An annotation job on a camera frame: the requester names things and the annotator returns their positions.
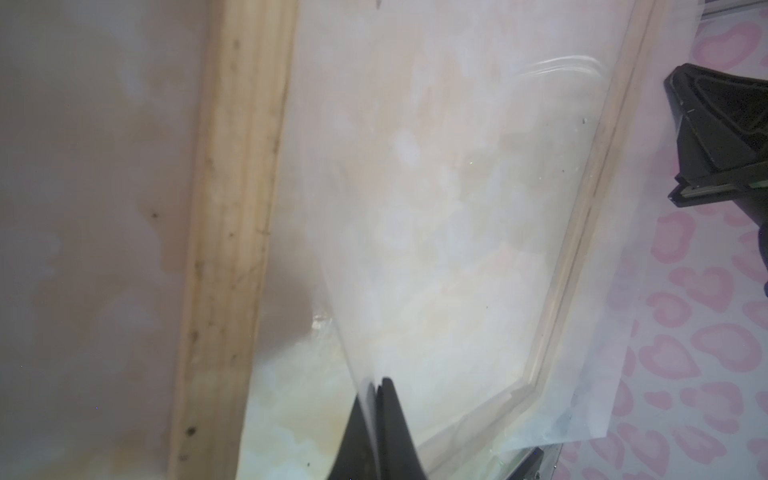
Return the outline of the clear acrylic sheet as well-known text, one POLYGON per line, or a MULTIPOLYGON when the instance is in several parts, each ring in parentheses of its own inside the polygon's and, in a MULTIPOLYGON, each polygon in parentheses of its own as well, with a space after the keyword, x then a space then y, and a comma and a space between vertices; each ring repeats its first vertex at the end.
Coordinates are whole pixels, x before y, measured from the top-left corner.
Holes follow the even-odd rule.
POLYGON ((249 414, 336 453, 394 382, 423 463, 604 429, 700 1, 304 1, 249 414))

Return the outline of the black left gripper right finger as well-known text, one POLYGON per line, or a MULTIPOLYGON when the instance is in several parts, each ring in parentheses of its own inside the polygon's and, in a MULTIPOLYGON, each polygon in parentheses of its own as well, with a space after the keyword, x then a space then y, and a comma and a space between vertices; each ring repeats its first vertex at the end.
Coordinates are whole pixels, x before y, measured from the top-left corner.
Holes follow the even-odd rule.
POLYGON ((377 389, 379 473, 386 480, 427 480, 394 382, 385 377, 377 389))

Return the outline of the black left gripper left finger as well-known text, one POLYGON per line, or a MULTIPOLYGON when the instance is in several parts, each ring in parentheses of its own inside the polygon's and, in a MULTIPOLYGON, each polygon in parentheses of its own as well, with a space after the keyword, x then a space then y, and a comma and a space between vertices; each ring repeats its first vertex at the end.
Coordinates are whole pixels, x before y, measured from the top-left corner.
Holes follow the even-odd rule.
POLYGON ((376 480, 376 424, 366 414, 376 409, 376 389, 370 384, 353 403, 340 446, 328 473, 328 480, 376 480))

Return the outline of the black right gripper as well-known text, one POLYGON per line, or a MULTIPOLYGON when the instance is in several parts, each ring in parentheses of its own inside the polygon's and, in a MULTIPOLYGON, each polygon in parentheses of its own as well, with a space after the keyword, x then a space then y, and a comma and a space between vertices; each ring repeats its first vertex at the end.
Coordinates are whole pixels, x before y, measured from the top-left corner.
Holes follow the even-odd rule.
MULTIPOLYGON (((767 81, 686 63, 664 80, 678 124, 677 207, 767 197, 767 81)), ((768 269, 768 224, 758 231, 768 269)))

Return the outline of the light wooden picture frame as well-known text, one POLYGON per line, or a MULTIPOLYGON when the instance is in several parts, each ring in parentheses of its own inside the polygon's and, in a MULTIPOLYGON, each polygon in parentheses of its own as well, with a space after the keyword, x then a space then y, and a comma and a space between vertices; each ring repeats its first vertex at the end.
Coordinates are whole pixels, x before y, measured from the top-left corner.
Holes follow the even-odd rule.
MULTIPOLYGON (((172 479, 325 478, 336 453, 297 444, 274 410, 278 381, 249 414, 299 8, 304 1, 217 1, 211 11, 174 394, 172 479)), ((492 471, 525 448, 482 446, 432 478, 492 471)))

